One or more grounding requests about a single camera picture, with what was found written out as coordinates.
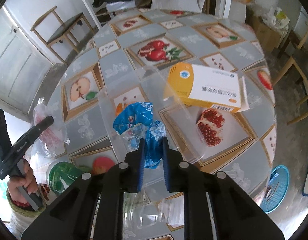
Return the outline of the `person left hand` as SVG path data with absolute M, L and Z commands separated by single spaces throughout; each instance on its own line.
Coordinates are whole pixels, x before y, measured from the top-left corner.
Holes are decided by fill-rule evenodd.
M 33 175 L 33 169 L 30 167 L 27 160 L 22 159 L 24 164 L 25 177 L 11 177 L 8 181 L 7 187 L 11 199 L 14 202 L 27 204 L 28 201 L 19 192 L 18 187 L 27 188 L 28 194 L 36 193 L 38 191 L 38 184 L 35 176 Z

